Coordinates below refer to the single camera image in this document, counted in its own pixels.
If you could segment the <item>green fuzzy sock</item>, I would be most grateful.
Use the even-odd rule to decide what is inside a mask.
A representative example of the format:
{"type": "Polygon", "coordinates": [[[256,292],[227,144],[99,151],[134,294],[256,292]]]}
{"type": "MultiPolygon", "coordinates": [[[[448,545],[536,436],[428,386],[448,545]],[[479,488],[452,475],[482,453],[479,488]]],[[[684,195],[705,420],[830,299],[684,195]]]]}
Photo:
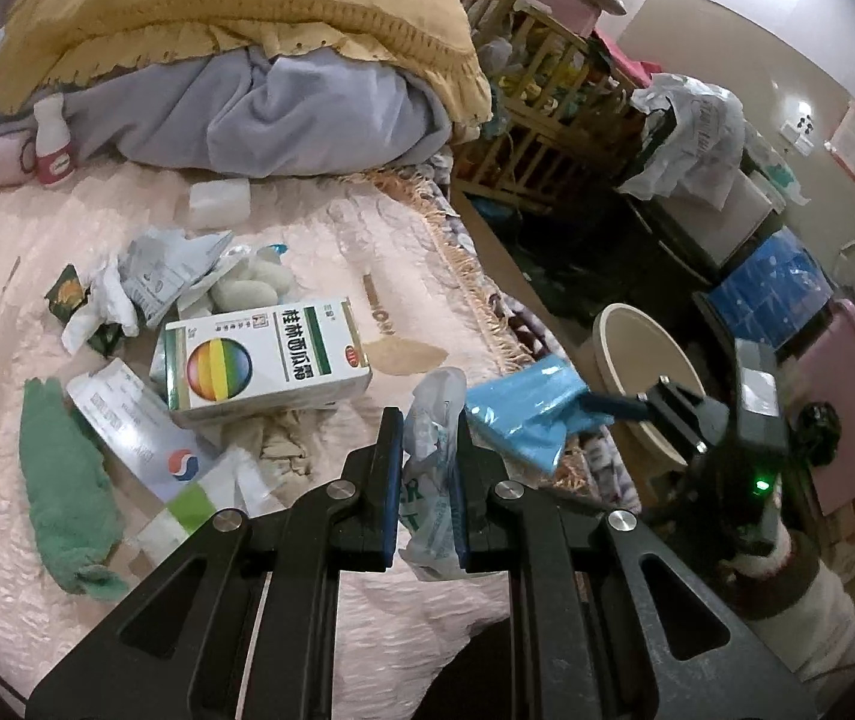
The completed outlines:
{"type": "Polygon", "coordinates": [[[19,460],[46,572],[69,595],[102,603],[123,598],[128,583],[107,566],[123,538],[123,518],[102,452],[56,379],[23,383],[19,460]]]}

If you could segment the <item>blue packet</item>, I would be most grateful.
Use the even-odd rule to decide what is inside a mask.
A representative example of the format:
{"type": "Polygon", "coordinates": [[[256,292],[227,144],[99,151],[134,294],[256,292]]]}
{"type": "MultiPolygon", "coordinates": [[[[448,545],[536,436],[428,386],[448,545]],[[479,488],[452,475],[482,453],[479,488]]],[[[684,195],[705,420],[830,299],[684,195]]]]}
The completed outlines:
{"type": "Polygon", "coordinates": [[[583,408],[583,394],[591,391],[567,359],[549,355],[510,376],[468,388],[464,412],[492,450],[553,476],[569,437],[599,433],[613,422],[583,408]]]}

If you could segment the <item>white plastic bag pile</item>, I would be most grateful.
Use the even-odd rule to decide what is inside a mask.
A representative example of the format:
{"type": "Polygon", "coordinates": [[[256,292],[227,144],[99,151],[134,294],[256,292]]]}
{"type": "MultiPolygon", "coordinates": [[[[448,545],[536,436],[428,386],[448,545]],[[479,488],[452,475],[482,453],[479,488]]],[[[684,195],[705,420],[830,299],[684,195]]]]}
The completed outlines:
{"type": "Polygon", "coordinates": [[[684,195],[720,211],[740,171],[745,110],[735,93],[678,73],[655,73],[631,104],[660,124],[647,128],[647,149],[617,192],[637,200],[684,195]]]}

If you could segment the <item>green snack wrapper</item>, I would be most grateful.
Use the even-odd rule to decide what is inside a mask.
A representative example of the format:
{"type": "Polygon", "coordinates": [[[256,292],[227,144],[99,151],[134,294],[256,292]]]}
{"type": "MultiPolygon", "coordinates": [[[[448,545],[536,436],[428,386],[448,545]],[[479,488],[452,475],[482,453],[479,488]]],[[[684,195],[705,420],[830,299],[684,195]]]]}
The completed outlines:
{"type": "Polygon", "coordinates": [[[59,273],[52,288],[45,293],[48,312],[63,325],[87,302],[87,288],[80,282],[79,273],[68,263],[59,273]]]}

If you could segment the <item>beige paper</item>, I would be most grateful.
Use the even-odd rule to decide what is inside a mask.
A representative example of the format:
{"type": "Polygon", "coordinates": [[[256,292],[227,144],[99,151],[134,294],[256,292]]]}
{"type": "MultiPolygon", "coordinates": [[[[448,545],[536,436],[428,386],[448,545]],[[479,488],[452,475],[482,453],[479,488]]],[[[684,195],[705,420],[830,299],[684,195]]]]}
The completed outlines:
{"type": "Polygon", "coordinates": [[[272,411],[229,422],[222,444],[242,447],[255,458],[261,475],[281,486],[305,488],[333,476],[323,445],[326,413],[315,410],[272,411]]]}

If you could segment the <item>pink sock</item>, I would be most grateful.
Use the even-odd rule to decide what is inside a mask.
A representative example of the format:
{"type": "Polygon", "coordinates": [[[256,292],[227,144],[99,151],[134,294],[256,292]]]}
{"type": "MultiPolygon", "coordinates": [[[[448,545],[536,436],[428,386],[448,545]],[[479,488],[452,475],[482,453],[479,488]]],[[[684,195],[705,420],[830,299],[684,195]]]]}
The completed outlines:
{"type": "Polygon", "coordinates": [[[0,188],[29,182],[35,164],[35,137],[30,130],[0,136],[0,188]]]}

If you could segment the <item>grey-blue fleece blanket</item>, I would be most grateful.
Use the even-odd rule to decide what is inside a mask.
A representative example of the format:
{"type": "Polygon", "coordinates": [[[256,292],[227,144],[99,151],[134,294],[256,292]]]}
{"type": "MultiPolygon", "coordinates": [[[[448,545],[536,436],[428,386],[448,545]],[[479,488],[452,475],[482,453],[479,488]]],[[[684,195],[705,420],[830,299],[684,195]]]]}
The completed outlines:
{"type": "Polygon", "coordinates": [[[149,65],[63,91],[76,160],[116,153],[222,176],[338,176],[429,160],[452,135],[434,90],[331,49],[270,59],[258,47],[149,65]]]}

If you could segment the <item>rainbow medicine box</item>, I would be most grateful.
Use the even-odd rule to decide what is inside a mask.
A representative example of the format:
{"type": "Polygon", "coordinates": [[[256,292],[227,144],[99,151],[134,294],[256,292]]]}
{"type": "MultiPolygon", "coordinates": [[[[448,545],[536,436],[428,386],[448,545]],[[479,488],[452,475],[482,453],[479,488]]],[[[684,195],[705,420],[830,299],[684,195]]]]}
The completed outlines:
{"type": "Polygon", "coordinates": [[[162,341],[167,408],[183,427],[329,408],[372,379],[346,298],[170,322],[162,341]]]}

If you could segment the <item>clear plastic bag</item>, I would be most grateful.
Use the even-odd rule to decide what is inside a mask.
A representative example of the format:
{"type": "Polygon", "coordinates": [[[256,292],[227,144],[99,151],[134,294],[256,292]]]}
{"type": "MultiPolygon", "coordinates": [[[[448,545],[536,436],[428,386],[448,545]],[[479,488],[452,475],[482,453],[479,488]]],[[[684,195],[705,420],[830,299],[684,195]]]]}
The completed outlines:
{"type": "Polygon", "coordinates": [[[414,387],[404,418],[398,517],[409,533],[400,554],[425,582],[462,578],[453,536],[452,474],[458,428],[466,403],[466,377],[439,367],[414,387]]]}

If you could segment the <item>pink quilted bedspread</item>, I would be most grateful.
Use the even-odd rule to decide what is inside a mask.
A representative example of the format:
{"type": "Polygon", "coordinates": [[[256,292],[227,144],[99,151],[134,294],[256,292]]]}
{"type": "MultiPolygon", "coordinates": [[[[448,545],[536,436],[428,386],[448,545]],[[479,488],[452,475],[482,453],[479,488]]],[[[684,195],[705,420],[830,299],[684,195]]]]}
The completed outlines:
{"type": "Polygon", "coordinates": [[[0,192],[0,675],[30,692],[221,509],[282,514],[374,444],[447,367],[530,364],[499,287],[432,182],[395,171],[251,189],[237,231],[187,226],[187,181],[117,160],[0,192]],[[50,301],[190,254],[280,263],[278,305],[138,323],[113,356],[69,351],[50,301]]]}

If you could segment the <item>pink plastic bin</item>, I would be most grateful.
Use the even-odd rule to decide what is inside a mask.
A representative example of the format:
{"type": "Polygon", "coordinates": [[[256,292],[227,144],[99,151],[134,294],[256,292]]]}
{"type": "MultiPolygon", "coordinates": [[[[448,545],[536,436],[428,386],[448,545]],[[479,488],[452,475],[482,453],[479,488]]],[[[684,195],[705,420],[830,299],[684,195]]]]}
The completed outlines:
{"type": "Polygon", "coordinates": [[[820,336],[798,356],[791,403],[829,403],[841,422],[836,456],[814,468],[813,486],[825,517],[855,499],[855,305],[831,302],[831,317],[820,336]]]}

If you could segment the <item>wooden bed frame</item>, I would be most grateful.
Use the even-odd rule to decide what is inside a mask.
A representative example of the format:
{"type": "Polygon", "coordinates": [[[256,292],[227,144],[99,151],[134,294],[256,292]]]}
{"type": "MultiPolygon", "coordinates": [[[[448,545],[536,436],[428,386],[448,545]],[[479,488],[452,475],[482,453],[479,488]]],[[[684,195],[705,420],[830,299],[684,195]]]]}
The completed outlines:
{"type": "Polygon", "coordinates": [[[499,297],[494,299],[496,312],[507,322],[515,337],[535,358],[548,353],[566,356],[577,371],[586,376],[588,367],[593,364],[593,353],[588,346],[590,333],[575,323],[564,323],[549,312],[509,250],[503,247],[463,192],[453,188],[450,200],[473,239],[482,268],[499,290],[499,297]]]}

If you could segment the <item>wooden baby crib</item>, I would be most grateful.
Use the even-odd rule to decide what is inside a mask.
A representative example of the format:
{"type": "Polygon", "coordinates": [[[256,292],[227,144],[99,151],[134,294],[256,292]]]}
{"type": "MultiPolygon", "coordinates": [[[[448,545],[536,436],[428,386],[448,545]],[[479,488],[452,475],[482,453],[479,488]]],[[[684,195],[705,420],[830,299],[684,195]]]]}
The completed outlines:
{"type": "Polygon", "coordinates": [[[533,0],[461,0],[491,85],[492,119],[455,149],[463,192],[548,210],[581,182],[610,187],[639,154],[645,115],[605,43],[533,0]]]}

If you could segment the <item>blue storage box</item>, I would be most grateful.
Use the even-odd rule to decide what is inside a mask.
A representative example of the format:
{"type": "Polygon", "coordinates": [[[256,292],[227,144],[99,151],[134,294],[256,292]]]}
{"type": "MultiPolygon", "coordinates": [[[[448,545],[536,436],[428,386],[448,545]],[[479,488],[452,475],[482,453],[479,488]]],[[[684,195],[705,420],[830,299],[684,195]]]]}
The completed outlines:
{"type": "Polygon", "coordinates": [[[824,309],[834,284],[802,241],[782,227],[707,299],[735,338],[779,349],[824,309]]]}

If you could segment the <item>yellow ruffled pillow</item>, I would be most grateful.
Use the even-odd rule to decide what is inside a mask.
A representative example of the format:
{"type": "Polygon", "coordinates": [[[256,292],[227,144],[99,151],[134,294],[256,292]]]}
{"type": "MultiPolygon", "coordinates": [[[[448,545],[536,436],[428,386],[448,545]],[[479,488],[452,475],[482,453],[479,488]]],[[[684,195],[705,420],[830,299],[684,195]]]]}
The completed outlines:
{"type": "Polygon", "coordinates": [[[17,0],[0,45],[0,111],[14,114],[45,86],[242,47],[393,65],[422,78],[453,125],[491,117],[460,0],[17,0]]]}

